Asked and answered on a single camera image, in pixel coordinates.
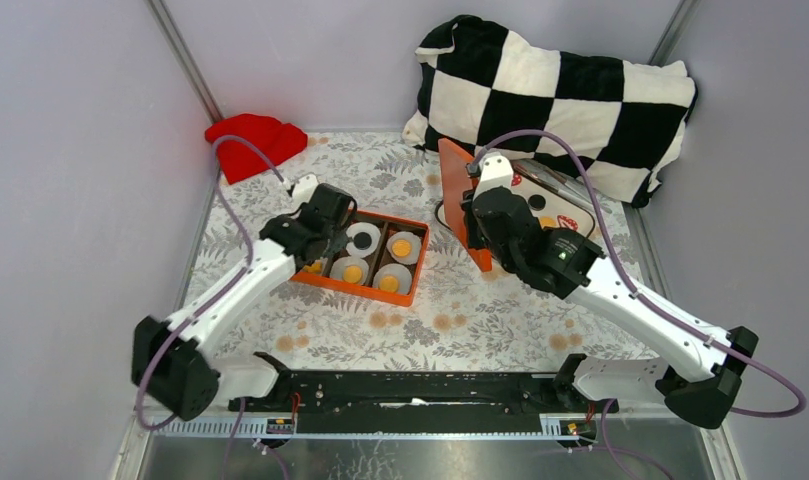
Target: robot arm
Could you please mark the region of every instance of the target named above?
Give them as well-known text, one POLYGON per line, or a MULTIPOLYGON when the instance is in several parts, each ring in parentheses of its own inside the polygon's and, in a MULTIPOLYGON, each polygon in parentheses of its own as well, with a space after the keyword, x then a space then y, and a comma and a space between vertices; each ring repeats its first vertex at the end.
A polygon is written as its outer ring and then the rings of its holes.
POLYGON ((277 378, 270 363, 252 356, 215 358, 217 348, 261 297, 305 265, 345 246, 345 227, 349 215, 356 213, 350 195, 319 184, 313 175, 299 180, 290 194, 298 209, 266 223, 251 248, 250 264, 240 262, 166 320, 146 317, 136 327, 132 365, 136 385, 169 336, 177 337, 159 360, 146 391, 182 420, 197 417, 214 402, 269 393, 277 378))
MULTIPOLYGON (((485 157, 480 181, 464 198, 469 247, 489 248, 502 267, 532 288, 598 313, 660 355, 650 360, 604 360, 570 355, 555 379, 564 403, 617 398, 665 404, 684 420, 717 428, 733 406, 745 365, 711 348, 638 302, 613 259, 583 235, 542 229, 526 200, 511 193, 511 162, 485 157)), ((683 322, 751 356, 757 337, 730 332, 678 308, 634 281, 639 290, 683 322)))

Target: orange box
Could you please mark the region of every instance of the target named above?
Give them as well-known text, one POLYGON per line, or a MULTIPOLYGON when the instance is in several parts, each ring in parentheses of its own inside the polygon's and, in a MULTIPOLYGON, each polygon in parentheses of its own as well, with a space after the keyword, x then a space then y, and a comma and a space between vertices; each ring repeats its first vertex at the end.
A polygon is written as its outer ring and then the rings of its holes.
POLYGON ((425 260, 425 252, 428 250, 430 229, 424 223, 414 222, 404 218, 390 217, 388 215, 380 215, 372 212, 365 212, 362 210, 357 211, 355 221, 373 223, 381 230, 381 238, 377 249, 374 253, 372 253, 372 255, 364 259, 369 264, 369 272, 367 274, 368 278, 366 281, 368 285, 355 285, 342 280, 334 280, 327 276, 330 274, 330 269, 333 262, 336 259, 347 255, 347 253, 345 253, 345 249, 338 252, 327 262, 322 273, 317 274, 301 271, 296 273, 292 277, 292 280, 306 283, 308 285, 315 285, 317 287, 336 290, 338 292, 350 293, 351 295, 359 295, 361 297, 371 298, 372 300, 379 300, 381 302, 400 305, 402 307, 409 307, 413 304, 413 298, 415 298, 416 294, 416 287, 419 283, 419 275, 421 274, 422 264, 425 260), (384 265, 394 262, 394 260, 392 260, 392 256, 386 249, 386 241, 392 234, 401 231, 412 232, 416 236, 420 237, 422 241, 422 248, 419 252, 419 260, 415 265, 404 265, 413 275, 413 283, 410 286, 410 292, 407 294, 399 294, 384 292, 380 289, 373 288, 371 286, 371 280, 374 278, 374 275, 378 269, 384 265))

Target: floral pattern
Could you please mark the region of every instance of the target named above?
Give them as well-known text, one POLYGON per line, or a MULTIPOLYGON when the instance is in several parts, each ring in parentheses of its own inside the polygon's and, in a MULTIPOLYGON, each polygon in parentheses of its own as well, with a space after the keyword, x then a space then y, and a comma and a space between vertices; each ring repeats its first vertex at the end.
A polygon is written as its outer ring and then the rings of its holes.
MULTIPOLYGON (((433 217, 442 197, 439 161, 398 133, 313 134, 285 162, 289 178, 315 173, 355 195, 360 208, 430 225, 428 253, 412 307, 398 307, 287 282, 256 305, 217 355, 267 351, 292 368, 555 371, 569 353, 631 359, 654 353, 617 326, 523 285, 500 268, 482 273, 433 217)), ((259 231, 290 199, 271 174, 232 186, 227 200, 259 231)), ((628 271, 639 277, 622 205, 601 197, 606 224, 628 271)), ((601 242, 600 234, 593 239, 601 242)), ((203 293, 243 258, 222 205, 213 205, 189 285, 203 293)))

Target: white wall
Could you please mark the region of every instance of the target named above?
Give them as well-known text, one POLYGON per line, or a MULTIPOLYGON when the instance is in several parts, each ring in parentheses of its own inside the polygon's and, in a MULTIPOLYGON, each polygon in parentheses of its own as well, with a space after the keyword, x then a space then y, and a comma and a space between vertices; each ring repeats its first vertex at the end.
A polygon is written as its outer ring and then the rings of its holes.
MULTIPOLYGON (((702 2, 677 59, 699 103, 648 207, 674 299, 753 329, 756 357, 809 396, 809 0, 702 2)), ((793 399, 750 370, 737 404, 793 399)), ((809 479, 809 408, 729 418, 749 480, 809 479)))
POLYGON ((96 479, 170 312, 206 116, 145 3, 0 2, 0 479, 96 479))
POLYGON ((413 50, 458 14, 499 22, 543 48, 645 62, 678 0, 166 3, 226 115, 398 129, 416 109, 413 50))

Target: checkered pillow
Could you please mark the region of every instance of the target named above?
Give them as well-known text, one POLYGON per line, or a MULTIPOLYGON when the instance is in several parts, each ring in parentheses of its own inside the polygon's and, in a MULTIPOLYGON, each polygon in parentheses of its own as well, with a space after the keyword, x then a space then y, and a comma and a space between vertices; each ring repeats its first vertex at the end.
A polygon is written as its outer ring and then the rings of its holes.
MULTIPOLYGON (((635 65, 532 47, 494 22, 461 15, 416 49, 418 111, 404 141, 431 152, 449 138, 471 153, 512 130, 547 130, 581 157, 596 188, 635 206, 648 203, 657 173, 681 150, 696 96, 683 62, 635 65)), ((511 159, 533 158, 572 177, 568 155, 548 139, 508 140, 511 159)))

